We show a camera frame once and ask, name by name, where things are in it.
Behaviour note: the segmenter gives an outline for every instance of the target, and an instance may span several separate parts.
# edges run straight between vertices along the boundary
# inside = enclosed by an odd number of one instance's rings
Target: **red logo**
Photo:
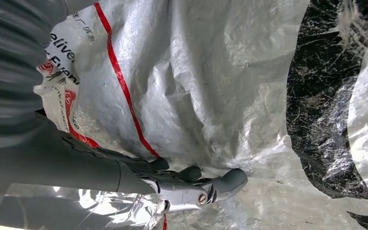
[[[40,70],[45,70],[48,74],[51,74],[54,70],[54,65],[49,60],[47,60],[43,65],[39,66]]]
[[[71,92],[66,90],[66,103],[70,104],[71,103]]]

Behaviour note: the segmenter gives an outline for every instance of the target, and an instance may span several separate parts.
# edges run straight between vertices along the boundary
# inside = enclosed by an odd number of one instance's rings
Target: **crumpled plastic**
[[[98,4],[120,72],[96,7],[71,15],[46,49],[54,70],[42,70],[38,93],[47,116],[102,147],[153,159],[133,110],[172,170],[197,165],[214,177],[241,168],[249,176],[230,200],[167,215],[169,229],[363,229],[368,2]],[[296,85],[313,79],[312,91],[298,95]],[[69,117],[59,106],[67,90],[78,95]]]
[[[157,194],[11,184],[0,192],[0,230],[151,230],[163,210]]]

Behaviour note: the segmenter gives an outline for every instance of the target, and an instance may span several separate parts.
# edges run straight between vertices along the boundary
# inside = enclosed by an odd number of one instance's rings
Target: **red line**
[[[167,218],[166,218],[166,214],[164,214],[163,230],[167,230]]]
[[[140,128],[138,118],[136,117],[135,111],[133,110],[132,99],[130,98],[129,89],[127,87],[125,78],[123,77],[121,68],[119,66],[118,60],[117,60],[115,52],[114,52],[114,48],[112,46],[112,29],[111,29],[111,26],[109,25],[109,22],[108,22],[107,18],[105,17],[105,14],[102,11],[101,6],[99,5],[99,3],[95,3],[94,6],[95,6],[95,9],[98,13],[99,19],[101,20],[102,25],[105,28],[105,31],[108,33],[108,42],[107,42],[108,56],[109,56],[109,59],[111,61],[112,67],[114,68],[116,77],[118,78],[119,84],[122,88],[123,94],[125,95],[127,105],[129,106],[130,113],[132,114],[133,122],[135,123],[136,131],[138,132],[140,142],[142,142],[143,146],[147,150],[149,150],[150,153],[153,154],[153,156],[155,156],[157,158],[161,158],[161,156],[150,146],[150,144],[146,141],[146,139],[143,136],[142,129]]]

